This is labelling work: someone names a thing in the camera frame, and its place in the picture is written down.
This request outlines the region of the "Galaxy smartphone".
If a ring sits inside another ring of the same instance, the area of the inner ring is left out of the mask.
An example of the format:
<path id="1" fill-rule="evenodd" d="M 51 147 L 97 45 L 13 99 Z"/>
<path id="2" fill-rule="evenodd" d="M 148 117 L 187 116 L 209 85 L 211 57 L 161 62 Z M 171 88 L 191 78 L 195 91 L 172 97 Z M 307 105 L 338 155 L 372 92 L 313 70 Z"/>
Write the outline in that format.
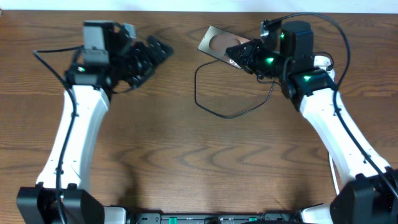
<path id="1" fill-rule="evenodd" d="M 233 59 L 229 58 L 226 49 L 249 41 L 250 40 L 245 37 L 241 37 L 215 26 L 209 26 L 197 49 L 234 68 L 240 69 L 241 67 Z"/>

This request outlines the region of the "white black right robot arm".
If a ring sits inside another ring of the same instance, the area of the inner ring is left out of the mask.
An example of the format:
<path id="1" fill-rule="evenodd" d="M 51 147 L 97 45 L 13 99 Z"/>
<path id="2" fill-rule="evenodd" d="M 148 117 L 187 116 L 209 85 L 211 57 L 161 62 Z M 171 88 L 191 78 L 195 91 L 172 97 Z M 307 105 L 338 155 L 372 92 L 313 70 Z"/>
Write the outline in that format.
<path id="1" fill-rule="evenodd" d="M 261 38 L 226 49 L 245 72 L 277 78 L 312 125 L 337 168 L 342 189 L 329 204 L 300 211 L 304 223 L 396 223 L 397 171 L 368 143 L 347 112 L 331 62 L 313 52 L 304 21 L 264 21 Z"/>

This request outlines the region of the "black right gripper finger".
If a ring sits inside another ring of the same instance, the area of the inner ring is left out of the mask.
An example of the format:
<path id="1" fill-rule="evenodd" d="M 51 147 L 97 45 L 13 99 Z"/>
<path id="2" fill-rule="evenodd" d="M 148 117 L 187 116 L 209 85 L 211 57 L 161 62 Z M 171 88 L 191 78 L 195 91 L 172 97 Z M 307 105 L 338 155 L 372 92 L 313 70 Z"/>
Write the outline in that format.
<path id="1" fill-rule="evenodd" d="M 254 39 L 249 42 L 245 42 L 243 44 L 230 47 L 229 51 L 232 54 L 243 54 L 245 51 L 248 51 L 250 53 L 255 47 L 258 46 L 259 43 L 260 43 L 259 39 Z"/>
<path id="2" fill-rule="evenodd" d="M 251 52 L 245 51 L 243 54 L 232 54 L 229 51 L 228 47 L 226 49 L 226 53 L 230 59 L 232 59 L 235 63 L 237 63 L 242 69 L 247 69 L 246 65 L 248 64 L 248 60 L 250 58 Z"/>

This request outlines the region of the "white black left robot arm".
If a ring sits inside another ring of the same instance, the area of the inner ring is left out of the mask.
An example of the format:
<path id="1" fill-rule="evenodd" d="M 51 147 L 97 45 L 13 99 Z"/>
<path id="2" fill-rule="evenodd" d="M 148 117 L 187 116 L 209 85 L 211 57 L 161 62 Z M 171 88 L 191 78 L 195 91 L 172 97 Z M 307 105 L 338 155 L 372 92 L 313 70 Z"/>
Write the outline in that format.
<path id="1" fill-rule="evenodd" d="M 139 88 L 174 50 L 153 36 L 137 41 L 128 23 L 85 21 L 83 44 L 72 52 L 58 76 L 64 102 L 53 148 L 35 185 L 19 189 L 17 207 L 26 223 L 133 223 L 127 208 L 90 194 L 91 160 L 119 82 Z"/>

